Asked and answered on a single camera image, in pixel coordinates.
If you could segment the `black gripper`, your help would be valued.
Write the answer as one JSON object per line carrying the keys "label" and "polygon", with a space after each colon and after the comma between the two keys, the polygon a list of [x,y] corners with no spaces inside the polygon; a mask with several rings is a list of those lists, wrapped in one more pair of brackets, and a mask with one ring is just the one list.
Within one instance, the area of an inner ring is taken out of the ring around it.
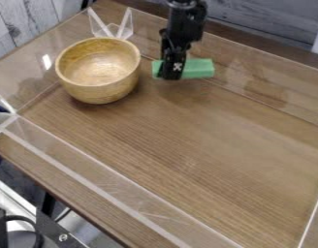
{"label": "black gripper", "polygon": [[166,2],[170,14],[167,26],[159,31],[163,53],[159,77],[178,80],[184,67],[184,52],[203,37],[208,5],[204,0],[166,0]]}

